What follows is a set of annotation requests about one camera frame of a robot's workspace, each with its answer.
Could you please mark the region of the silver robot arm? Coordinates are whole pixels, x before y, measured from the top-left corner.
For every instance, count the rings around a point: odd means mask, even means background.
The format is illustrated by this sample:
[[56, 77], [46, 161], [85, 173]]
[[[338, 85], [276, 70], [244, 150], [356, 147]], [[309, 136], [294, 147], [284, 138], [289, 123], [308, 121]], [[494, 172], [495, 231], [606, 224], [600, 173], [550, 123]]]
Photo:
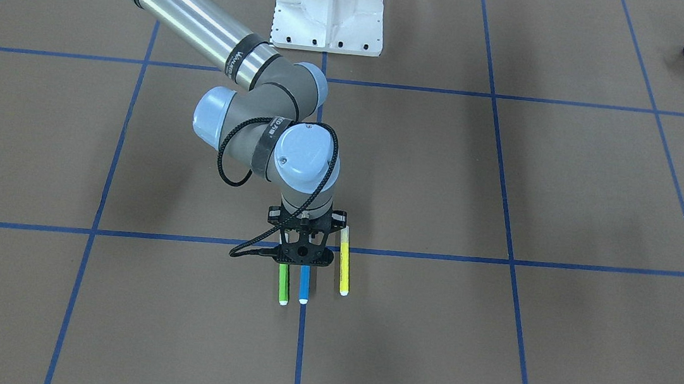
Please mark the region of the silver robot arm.
[[213, 88], [198, 102], [193, 129], [217, 150], [219, 177], [226, 154], [279, 188], [281, 202], [268, 209], [269, 231], [230, 250], [233, 257], [266, 256], [289, 265], [329, 266], [328, 236], [347, 226], [347, 214], [333, 208], [341, 171], [336, 131], [310, 123], [326, 102], [325, 75], [312, 63], [289, 62], [212, 0], [130, 0], [151, 13], [233, 83], [239, 95]]

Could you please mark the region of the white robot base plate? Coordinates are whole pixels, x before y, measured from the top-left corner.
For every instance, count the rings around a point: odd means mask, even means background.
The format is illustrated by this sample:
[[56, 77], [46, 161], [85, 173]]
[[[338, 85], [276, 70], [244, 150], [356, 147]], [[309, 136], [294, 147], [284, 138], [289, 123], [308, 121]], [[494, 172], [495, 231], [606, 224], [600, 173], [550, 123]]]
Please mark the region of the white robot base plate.
[[384, 0], [275, 0], [276, 47], [376, 58], [384, 46]]

